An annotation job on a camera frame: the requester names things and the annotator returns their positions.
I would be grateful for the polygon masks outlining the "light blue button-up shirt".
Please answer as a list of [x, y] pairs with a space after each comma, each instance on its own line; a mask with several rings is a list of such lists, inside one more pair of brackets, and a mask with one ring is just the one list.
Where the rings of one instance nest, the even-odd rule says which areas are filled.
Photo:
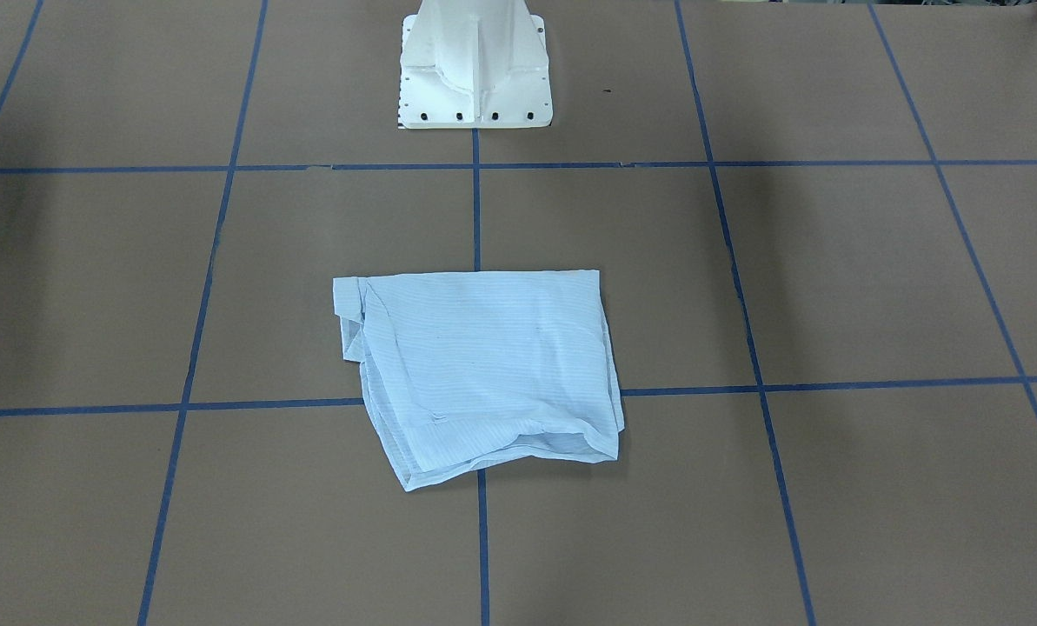
[[618, 460], [626, 420], [598, 271], [341, 276], [331, 302], [403, 490], [523, 458]]

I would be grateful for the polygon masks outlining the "white pedestal column base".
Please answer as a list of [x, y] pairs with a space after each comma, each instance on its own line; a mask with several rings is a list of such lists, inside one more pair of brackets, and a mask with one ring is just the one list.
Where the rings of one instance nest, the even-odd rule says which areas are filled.
[[403, 130], [550, 126], [546, 24], [525, 1], [422, 1], [402, 20]]

